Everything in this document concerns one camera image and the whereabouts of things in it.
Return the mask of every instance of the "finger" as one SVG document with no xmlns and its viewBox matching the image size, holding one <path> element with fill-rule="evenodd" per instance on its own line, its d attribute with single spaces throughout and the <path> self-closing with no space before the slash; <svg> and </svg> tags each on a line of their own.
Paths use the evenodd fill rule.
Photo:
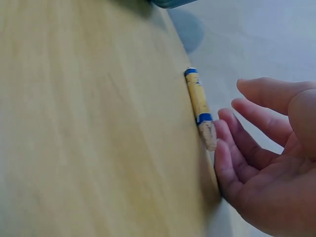
<svg viewBox="0 0 316 237">
<path fill-rule="evenodd" d="M 217 141 L 215 150 L 215 171 L 222 195 L 233 204 L 243 184 L 235 173 L 230 149 L 221 139 Z"/>
<path fill-rule="evenodd" d="M 261 170 L 278 157 L 278 154 L 262 149 L 259 146 L 243 128 L 232 110 L 221 109 L 218 112 L 218 116 L 227 123 L 235 144 L 249 165 Z"/>
<path fill-rule="evenodd" d="M 256 168 L 250 166 L 246 162 L 245 158 L 236 146 L 226 122 L 223 120 L 218 120 L 214 123 L 216 127 L 217 137 L 226 142 L 226 144 L 229 147 L 230 156 L 232 157 L 233 168 L 237 174 L 238 179 L 242 183 L 246 183 L 259 171 Z"/>
<path fill-rule="evenodd" d="M 232 101 L 233 108 L 245 119 L 259 128 L 271 140 L 285 147 L 289 136 L 293 133 L 288 120 L 272 115 L 266 109 L 239 98 Z"/>
<path fill-rule="evenodd" d="M 300 92 L 316 88 L 316 82 L 292 83 L 259 78 L 239 80 L 237 88 L 251 102 L 287 115 L 290 101 Z"/>
</svg>

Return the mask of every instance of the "wooden table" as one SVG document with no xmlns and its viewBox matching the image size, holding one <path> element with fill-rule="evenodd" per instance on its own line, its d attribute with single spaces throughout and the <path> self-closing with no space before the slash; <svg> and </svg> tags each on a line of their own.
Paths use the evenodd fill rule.
<svg viewBox="0 0 316 237">
<path fill-rule="evenodd" d="M 205 236 L 188 66 L 145 0 L 0 1 L 0 235 Z"/>
</svg>

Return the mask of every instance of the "floor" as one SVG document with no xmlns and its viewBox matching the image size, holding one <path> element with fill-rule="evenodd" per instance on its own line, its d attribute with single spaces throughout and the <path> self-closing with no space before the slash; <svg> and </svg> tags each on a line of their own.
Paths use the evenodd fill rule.
<svg viewBox="0 0 316 237">
<path fill-rule="evenodd" d="M 220 108 L 241 96 L 236 89 L 239 78 L 315 80 L 315 12 L 314 0 L 198 0 L 169 14 L 216 117 Z M 257 128 L 241 122 L 264 148 L 281 151 Z M 216 215 L 209 236 L 266 236 L 226 203 Z M 219 230 L 218 220 L 227 220 L 230 228 Z"/>
</svg>

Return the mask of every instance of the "palm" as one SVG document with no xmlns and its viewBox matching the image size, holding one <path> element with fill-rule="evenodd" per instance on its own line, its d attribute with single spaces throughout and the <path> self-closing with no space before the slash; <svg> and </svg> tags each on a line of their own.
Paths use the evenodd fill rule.
<svg viewBox="0 0 316 237">
<path fill-rule="evenodd" d="M 296 224 L 291 223 L 291 213 L 302 218 L 298 208 L 302 208 L 304 192 L 315 189 L 311 182 L 316 178 L 315 165 L 306 158 L 288 121 L 272 117 L 245 99 L 235 100 L 233 106 L 283 146 L 284 151 L 279 155 L 262 149 L 231 110 L 220 110 L 220 120 L 215 122 L 219 138 L 215 167 L 223 195 L 249 223 L 270 234 L 278 234 L 278 228 Z M 230 162 L 234 173 L 224 169 L 230 167 Z"/>
</svg>

